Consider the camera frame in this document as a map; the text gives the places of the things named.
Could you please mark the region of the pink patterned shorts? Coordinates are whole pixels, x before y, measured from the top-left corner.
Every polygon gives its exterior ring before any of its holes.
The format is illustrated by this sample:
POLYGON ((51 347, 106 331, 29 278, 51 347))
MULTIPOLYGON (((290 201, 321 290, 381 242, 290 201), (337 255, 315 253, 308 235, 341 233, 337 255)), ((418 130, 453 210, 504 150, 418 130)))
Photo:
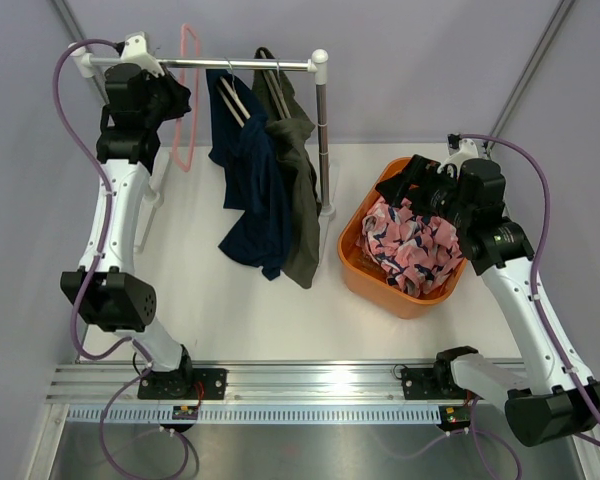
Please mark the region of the pink patterned shorts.
POLYGON ((386 283, 411 297, 440 288, 463 262, 456 228, 439 217, 416 215, 378 198, 361 221, 358 244, 385 273, 386 283))

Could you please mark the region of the beige hanger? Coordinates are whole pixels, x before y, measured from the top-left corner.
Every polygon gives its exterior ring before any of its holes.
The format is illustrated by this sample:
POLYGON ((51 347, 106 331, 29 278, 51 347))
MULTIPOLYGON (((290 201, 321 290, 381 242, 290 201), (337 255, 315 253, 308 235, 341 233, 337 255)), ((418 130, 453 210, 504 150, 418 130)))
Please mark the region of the beige hanger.
POLYGON ((246 126, 247 121, 251 118, 248 108, 240 99, 236 87, 236 76, 234 73, 233 63, 226 58, 228 73, 214 74, 211 80, 210 100, 217 116, 224 106, 225 112, 229 113, 240 129, 246 126))

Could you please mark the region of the pink hanger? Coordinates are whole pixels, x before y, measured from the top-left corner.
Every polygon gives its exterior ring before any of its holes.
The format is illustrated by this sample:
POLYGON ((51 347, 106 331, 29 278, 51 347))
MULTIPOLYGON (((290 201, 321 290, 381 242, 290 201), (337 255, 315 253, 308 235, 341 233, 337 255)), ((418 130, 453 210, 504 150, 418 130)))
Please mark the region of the pink hanger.
MULTIPOLYGON (((184 23, 180 28, 180 56, 182 59, 188 59, 188 46, 192 43, 194 50, 194 57, 198 58, 201 56, 201 42, 195 29, 188 23, 184 23)), ((197 127, 198 127, 198 108, 199 108, 199 88, 200 88, 200 74, 198 71, 194 73, 193 90, 189 95, 190 112, 192 114, 192 120, 190 124, 189 133, 189 144, 187 147, 187 154, 185 157, 180 155, 180 146, 183 133, 183 119, 179 118, 176 120, 173 143, 171 148, 171 157, 173 163, 183 172, 188 173, 191 170, 195 147, 197 139, 197 127)))

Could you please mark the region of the olive green shorts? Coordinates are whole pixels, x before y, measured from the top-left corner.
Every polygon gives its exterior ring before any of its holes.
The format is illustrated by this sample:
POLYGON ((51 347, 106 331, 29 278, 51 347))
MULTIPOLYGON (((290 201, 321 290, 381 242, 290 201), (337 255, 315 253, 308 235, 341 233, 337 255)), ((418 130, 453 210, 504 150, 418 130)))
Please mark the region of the olive green shorts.
POLYGON ((315 125, 296 101, 294 87, 282 71, 281 82, 290 119, 279 119, 267 88, 254 74, 252 91, 268 116, 266 132, 274 142, 276 160, 290 201, 292 239, 283 272, 300 287, 309 289, 320 260, 319 216, 322 209, 317 193, 317 173, 306 149, 315 125))

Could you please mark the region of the grey hanger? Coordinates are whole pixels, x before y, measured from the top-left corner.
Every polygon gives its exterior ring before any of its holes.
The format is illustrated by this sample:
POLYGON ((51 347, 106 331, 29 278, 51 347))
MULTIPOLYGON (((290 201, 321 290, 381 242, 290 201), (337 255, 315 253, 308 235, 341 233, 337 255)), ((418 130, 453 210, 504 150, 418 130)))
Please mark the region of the grey hanger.
POLYGON ((278 59, 273 57, 265 47, 259 47, 256 50, 255 56, 259 59, 274 60, 276 62, 274 70, 258 70, 254 73, 254 77, 258 78, 258 82, 263 83, 267 88, 268 95, 277 110, 279 119, 290 119, 291 112, 282 89, 281 70, 278 59))

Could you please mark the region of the navy blue shorts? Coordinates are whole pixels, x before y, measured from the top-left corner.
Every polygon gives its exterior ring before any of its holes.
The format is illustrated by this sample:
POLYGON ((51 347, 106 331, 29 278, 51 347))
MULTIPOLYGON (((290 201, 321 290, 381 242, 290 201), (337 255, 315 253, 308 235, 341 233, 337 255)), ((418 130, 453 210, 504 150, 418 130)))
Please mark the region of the navy blue shorts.
POLYGON ((291 246, 290 201, 276 160, 274 142, 266 132, 268 116, 252 90, 238 77, 236 87, 251 118, 240 129, 221 106, 217 116, 210 100, 214 74, 208 70, 212 149, 209 158, 224 170, 225 209, 239 210, 240 218, 219 244, 231 260, 259 268, 276 279, 291 246))

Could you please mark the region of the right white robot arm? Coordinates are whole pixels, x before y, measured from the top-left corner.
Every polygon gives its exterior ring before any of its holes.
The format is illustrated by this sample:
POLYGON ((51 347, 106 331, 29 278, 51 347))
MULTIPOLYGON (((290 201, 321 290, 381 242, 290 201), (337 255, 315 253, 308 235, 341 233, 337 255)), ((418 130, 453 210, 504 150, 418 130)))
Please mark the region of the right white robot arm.
POLYGON ((582 434, 600 425, 600 380, 561 329, 537 272, 537 250, 504 214, 506 180, 498 164, 471 158, 458 167, 416 155, 376 185, 390 205, 439 217, 456 229, 460 250, 496 299, 525 365, 519 377, 472 347, 436 356, 434 388, 468 390, 504 413, 526 447, 582 434))

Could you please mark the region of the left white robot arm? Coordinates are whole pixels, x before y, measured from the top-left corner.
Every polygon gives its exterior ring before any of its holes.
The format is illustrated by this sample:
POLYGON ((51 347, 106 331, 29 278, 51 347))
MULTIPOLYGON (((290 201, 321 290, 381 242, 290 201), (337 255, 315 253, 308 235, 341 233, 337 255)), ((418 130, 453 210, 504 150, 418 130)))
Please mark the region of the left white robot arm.
POLYGON ((135 276, 134 245, 159 127, 188 112, 190 92, 172 75, 132 63, 107 69, 105 90, 91 234, 78 268, 62 274, 60 288, 74 318, 131 343, 146 359, 140 398, 184 399, 195 392, 191 359, 158 321, 155 289, 135 276))

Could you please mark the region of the white and steel clothes rack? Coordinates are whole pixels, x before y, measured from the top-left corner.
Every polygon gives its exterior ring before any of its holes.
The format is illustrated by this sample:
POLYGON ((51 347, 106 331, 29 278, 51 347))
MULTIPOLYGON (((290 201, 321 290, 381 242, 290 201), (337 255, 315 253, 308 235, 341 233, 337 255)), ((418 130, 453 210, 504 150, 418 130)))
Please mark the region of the white and steel clothes rack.
POLYGON ((318 173, 320 186, 320 201, 322 209, 319 217, 320 224, 320 254, 323 255, 329 230, 329 224, 335 216, 336 208, 333 205, 333 193, 337 186, 339 175, 338 167, 330 166, 329 137, 327 118, 327 81, 329 54, 324 49, 316 49, 307 60, 276 60, 276 59, 221 59, 221 58, 195 58, 195 59, 156 59, 148 53, 138 55, 139 59, 131 59, 142 67, 160 64, 163 67, 176 67, 184 69, 229 69, 229 70, 267 70, 306 72, 314 75, 317 109, 317 139, 318 139, 318 173))

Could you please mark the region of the orange plastic basket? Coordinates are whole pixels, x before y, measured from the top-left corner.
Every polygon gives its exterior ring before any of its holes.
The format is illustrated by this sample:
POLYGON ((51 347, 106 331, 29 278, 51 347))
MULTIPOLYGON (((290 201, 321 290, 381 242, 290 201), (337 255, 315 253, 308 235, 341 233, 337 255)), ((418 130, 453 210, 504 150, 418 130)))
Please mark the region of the orange plastic basket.
POLYGON ((463 260, 438 289, 427 295, 411 297, 388 285, 386 272, 373 263, 360 246, 362 220, 380 197, 375 191, 375 185, 399 173, 410 160, 410 157, 401 157, 387 164, 343 229, 337 244, 342 264, 342 279, 346 287, 374 305, 405 320, 423 317, 449 298, 467 266, 467 261, 463 260))

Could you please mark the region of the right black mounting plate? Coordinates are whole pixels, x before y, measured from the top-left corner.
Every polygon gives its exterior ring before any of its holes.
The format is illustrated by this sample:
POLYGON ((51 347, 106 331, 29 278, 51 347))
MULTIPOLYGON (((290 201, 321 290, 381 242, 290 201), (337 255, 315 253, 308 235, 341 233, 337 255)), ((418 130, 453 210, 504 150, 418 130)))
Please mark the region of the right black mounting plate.
POLYGON ((406 400, 453 399, 448 385, 434 372, 433 367, 414 368, 403 366, 400 380, 406 400))

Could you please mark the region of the black mounting plate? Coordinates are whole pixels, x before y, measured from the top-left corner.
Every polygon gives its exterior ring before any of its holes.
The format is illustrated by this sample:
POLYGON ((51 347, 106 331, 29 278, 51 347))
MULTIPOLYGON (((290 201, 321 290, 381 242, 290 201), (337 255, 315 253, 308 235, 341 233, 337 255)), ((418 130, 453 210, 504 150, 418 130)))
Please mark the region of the black mounting plate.
POLYGON ((406 400, 453 399, 448 385, 434 372, 433 367, 414 368, 403 366, 400 380, 406 400))
POLYGON ((191 372, 152 372, 140 381, 141 400, 223 400, 228 371, 194 368, 191 372))

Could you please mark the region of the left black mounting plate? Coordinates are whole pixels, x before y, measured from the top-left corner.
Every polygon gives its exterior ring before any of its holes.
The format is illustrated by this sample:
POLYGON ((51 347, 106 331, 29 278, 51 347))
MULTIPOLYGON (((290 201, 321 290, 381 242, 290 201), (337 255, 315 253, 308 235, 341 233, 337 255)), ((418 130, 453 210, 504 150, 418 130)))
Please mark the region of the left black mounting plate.
POLYGON ((191 372, 152 372, 140 381, 141 400, 223 400, 228 371, 194 368, 191 372))

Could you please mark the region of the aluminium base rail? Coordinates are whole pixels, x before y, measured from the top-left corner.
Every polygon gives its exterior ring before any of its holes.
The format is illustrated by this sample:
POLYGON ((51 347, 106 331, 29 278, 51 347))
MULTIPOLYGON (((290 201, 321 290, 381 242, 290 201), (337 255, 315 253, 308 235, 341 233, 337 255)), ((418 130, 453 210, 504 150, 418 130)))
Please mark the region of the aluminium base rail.
MULTIPOLYGON (((403 366, 432 367, 430 361, 189 361, 174 371, 223 368, 228 371, 223 400, 202 405, 398 405, 405 403, 403 366)), ((47 404, 106 403, 116 391, 121 404, 175 404, 184 400, 141 400, 140 381, 151 370, 132 362, 74 362, 59 365, 44 395, 47 404)))

